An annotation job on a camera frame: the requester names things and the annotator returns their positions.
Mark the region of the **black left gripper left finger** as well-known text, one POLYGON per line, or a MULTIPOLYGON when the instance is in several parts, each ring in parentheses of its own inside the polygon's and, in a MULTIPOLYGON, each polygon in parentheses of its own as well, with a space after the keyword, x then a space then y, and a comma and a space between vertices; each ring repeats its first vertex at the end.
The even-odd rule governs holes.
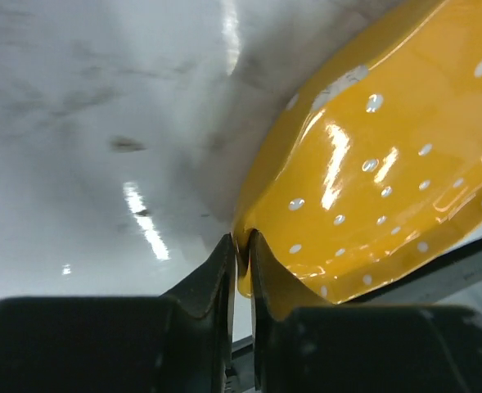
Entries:
POLYGON ((221 392, 234 283, 224 236, 160 296, 0 300, 0 392, 221 392))

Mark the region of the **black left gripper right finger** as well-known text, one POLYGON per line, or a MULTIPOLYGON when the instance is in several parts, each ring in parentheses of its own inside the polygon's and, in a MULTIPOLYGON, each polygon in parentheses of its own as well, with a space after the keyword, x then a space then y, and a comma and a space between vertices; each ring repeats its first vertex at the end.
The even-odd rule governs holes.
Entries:
POLYGON ((482 392, 482 314, 463 305, 331 305, 250 239, 262 392, 482 392))

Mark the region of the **yellow polka dot plate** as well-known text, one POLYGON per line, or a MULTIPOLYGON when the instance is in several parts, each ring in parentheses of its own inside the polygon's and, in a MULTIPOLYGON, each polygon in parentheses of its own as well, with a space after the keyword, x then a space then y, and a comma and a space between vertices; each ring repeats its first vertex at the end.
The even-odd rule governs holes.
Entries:
POLYGON ((408 276, 482 228, 482 1, 405 1, 292 96, 232 224, 332 304, 408 276))

